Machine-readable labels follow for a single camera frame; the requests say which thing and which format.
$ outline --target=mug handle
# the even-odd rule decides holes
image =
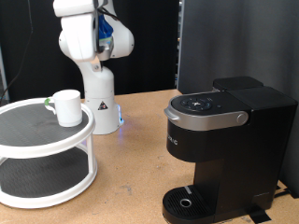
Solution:
[[[47,98],[47,99],[45,100],[45,107],[46,107],[48,110],[53,111],[54,115],[56,115],[56,110],[55,110],[52,106],[49,105],[49,101],[50,101],[50,98]]]

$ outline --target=coffee maker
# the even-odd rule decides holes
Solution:
[[[251,77],[169,101],[167,150],[195,162],[193,185],[171,189],[172,224],[208,224],[271,207],[297,102]]]

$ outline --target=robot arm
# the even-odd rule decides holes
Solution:
[[[101,14],[107,10],[115,15],[112,0],[55,0],[53,6],[56,16],[62,17],[60,48],[83,75],[84,104],[96,123],[93,134],[112,133],[123,120],[114,101],[114,76],[100,61],[129,55],[134,37],[120,21]]]
[[[134,37],[120,21],[105,16],[113,28],[113,48],[109,53],[98,50],[98,8],[105,7],[115,15],[112,0],[55,0],[53,3],[57,17],[62,17],[63,35],[69,54],[76,63],[93,61],[97,55],[100,61],[129,55],[134,48]]]

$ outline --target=black wall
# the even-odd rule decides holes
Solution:
[[[0,0],[0,43],[7,83],[21,67],[30,36],[28,0]],[[63,89],[83,94],[77,66],[60,51],[62,30],[53,0],[30,0],[34,32],[20,77],[9,89],[12,101],[51,96]],[[135,37],[135,49],[125,58],[104,62],[115,76],[116,94],[174,88],[178,43],[178,0],[114,0],[121,22]]]

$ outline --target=control panel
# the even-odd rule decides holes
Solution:
[[[174,98],[171,105],[179,112],[200,116],[251,110],[226,91],[181,95]]]
[[[188,99],[181,100],[180,104],[186,109],[203,111],[212,107],[212,100],[210,98],[207,99],[203,97],[189,97]]]

